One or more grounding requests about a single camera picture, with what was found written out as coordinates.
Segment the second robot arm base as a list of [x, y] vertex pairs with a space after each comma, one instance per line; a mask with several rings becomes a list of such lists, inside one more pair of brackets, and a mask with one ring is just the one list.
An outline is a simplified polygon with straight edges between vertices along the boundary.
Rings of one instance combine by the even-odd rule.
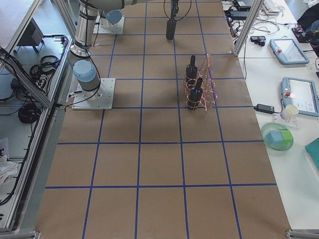
[[103, 29], [112, 29], [114, 27], [119, 27], [121, 25], [122, 17], [123, 15], [120, 9], [111, 10], [109, 12], [101, 10], [100, 24], [102, 25]]

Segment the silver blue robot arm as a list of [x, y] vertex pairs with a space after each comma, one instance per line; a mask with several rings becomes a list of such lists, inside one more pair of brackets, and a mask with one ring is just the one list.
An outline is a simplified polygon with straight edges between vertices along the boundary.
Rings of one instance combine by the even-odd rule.
[[74, 44], [68, 52], [68, 63], [78, 80], [82, 92], [97, 93], [100, 88], [100, 76], [97, 73], [89, 49], [92, 43], [95, 22], [98, 13], [105, 17], [111, 12], [120, 11], [127, 5], [146, 3], [145, 0], [81, 0]]

